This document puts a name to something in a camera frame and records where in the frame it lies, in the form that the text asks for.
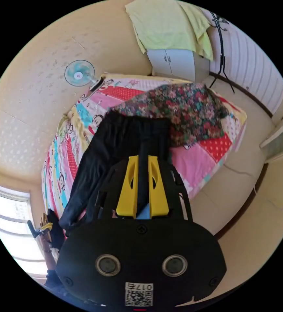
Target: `white cabinet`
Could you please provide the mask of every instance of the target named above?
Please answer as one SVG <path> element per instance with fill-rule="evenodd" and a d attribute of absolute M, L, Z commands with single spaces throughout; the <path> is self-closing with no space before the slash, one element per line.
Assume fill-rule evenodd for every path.
<path fill-rule="evenodd" d="M 189 50 L 148 50 L 153 76 L 202 82 L 209 76 L 210 61 Z"/>
<path fill-rule="evenodd" d="M 165 50 L 148 50 L 148 58 L 152 64 L 152 73 L 171 75 L 171 67 Z"/>

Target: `label sticker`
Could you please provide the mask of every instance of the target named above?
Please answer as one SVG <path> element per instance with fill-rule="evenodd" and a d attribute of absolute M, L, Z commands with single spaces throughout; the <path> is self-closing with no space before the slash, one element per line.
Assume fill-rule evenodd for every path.
<path fill-rule="evenodd" d="M 153 284 L 125 283 L 126 306 L 152 306 Z"/>

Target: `beige floor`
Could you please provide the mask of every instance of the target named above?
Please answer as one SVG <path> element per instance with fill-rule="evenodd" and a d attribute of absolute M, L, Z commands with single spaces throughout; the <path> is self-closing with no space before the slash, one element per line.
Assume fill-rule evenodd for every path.
<path fill-rule="evenodd" d="M 204 82 L 210 86 L 212 80 L 210 76 Z M 191 200 L 194 221 L 216 234 L 232 219 L 251 193 L 265 162 L 259 144 L 274 126 L 271 118 L 239 90 L 235 89 L 233 94 L 230 86 L 221 80 L 217 80 L 212 89 L 247 113 L 247 128 L 242 144 L 238 152 L 229 155 L 225 164 L 254 177 L 222 167 Z"/>

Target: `screw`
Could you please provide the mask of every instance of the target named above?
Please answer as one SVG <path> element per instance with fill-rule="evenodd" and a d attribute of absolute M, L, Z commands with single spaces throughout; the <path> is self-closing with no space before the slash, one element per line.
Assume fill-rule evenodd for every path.
<path fill-rule="evenodd" d="M 70 279 L 68 277 L 64 277 L 63 280 L 64 280 L 64 282 L 66 283 L 67 286 L 73 286 L 72 279 Z"/>
<path fill-rule="evenodd" d="M 138 225 L 137 227 L 137 233 L 138 234 L 145 234 L 147 232 L 147 228 L 145 225 L 141 224 L 141 225 Z"/>
<path fill-rule="evenodd" d="M 217 284 L 218 282 L 218 278 L 217 277 L 214 277 L 210 280 L 210 286 L 213 287 Z"/>

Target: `black metal stand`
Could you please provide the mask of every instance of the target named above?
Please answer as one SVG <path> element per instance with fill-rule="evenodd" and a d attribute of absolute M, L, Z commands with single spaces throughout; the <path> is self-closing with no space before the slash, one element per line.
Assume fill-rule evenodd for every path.
<path fill-rule="evenodd" d="M 223 28 L 221 27 L 221 25 L 220 25 L 220 23 L 228 24 L 228 22 L 227 22 L 224 18 L 218 16 L 217 14 L 215 15 L 213 12 L 210 12 L 210 13 L 212 14 L 212 17 L 213 17 L 212 21 L 214 21 L 214 23 L 215 23 L 215 26 L 213 26 L 213 25 L 211 25 L 211 26 L 214 27 L 214 28 L 217 28 L 217 30 L 218 30 L 218 32 L 219 32 L 219 36 L 220 36 L 220 43 L 221 43 L 220 70 L 219 70 L 219 72 L 216 74 L 216 76 L 215 76 L 213 82 L 212 82 L 211 85 L 210 85 L 210 88 L 213 86 L 213 84 L 215 83 L 216 79 L 219 77 L 220 73 L 222 72 L 222 68 L 223 68 L 223 74 L 225 75 L 225 77 L 226 77 L 226 79 L 227 79 L 227 81 L 228 81 L 230 87 L 232 88 L 232 91 L 235 93 L 235 91 L 234 91 L 234 89 L 233 89 L 233 86 L 232 86 L 230 80 L 228 79 L 228 77 L 227 77 L 227 75 L 226 75 L 226 73 L 225 73 L 225 61 L 226 61 L 226 57 L 224 56 L 224 44 L 223 44 L 222 31 L 226 32 L 227 29 L 226 29 L 226 28 L 223 29 Z"/>

